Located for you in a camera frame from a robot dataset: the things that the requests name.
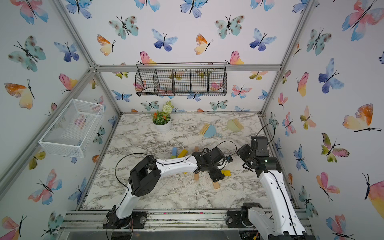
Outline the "blue block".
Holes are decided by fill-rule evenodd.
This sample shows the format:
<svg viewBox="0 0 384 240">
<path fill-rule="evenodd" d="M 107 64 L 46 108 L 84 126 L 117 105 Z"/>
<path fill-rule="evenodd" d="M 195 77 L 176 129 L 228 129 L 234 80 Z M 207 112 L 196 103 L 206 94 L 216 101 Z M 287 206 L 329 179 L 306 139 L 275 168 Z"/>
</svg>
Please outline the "blue block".
<svg viewBox="0 0 384 240">
<path fill-rule="evenodd" d="M 177 147 L 173 147 L 171 158 L 175 159 L 177 157 L 177 153 L 178 153 Z"/>
</svg>

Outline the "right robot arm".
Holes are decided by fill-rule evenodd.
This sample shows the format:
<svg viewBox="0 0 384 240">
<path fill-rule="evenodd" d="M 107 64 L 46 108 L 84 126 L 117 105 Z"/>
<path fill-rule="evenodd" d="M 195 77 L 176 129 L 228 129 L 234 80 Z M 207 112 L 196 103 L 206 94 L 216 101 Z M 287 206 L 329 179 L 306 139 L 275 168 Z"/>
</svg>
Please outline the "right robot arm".
<svg viewBox="0 0 384 240">
<path fill-rule="evenodd" d="M 268 156 L 268 150 L 242 146 L 238 156 L 247 170 L 254 170 L 267 193 L 273 219 L 259 203 L 245 203 L 243 222 L 253 225 L 262 240 L 315 240 L 302 225 L 290 201 L 284 176 L 277 158 Z"/>
</svg>

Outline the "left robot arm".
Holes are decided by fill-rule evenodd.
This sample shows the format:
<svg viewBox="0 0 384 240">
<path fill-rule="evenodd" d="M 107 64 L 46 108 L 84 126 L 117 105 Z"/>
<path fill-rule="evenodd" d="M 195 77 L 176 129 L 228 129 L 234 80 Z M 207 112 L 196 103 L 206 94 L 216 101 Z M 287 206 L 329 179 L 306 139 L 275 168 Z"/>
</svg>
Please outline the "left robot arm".
<svg viewBox="0 0 384 240">
<path fill-rule="evenodd" d="M 128 183 L 119 181 L 126 190 L 119 203 L 113 206 L 104 220 L 103 229 L 115 230 L 133 228 L 135 217 L 133 210 L 139 199 L 152 192 L 158 181 L 162 178 L 180 173 L 208 172 L 211 180 L 216 183 L 225 178 L 222 169 L 233 161 L 232 156 L 215 147 L 212 150 L 205 148 L 201 152 L 193 152 L 182 158 L 160 160 L 153 155 L 145 157 L 130 170 Z"/>
</svg>

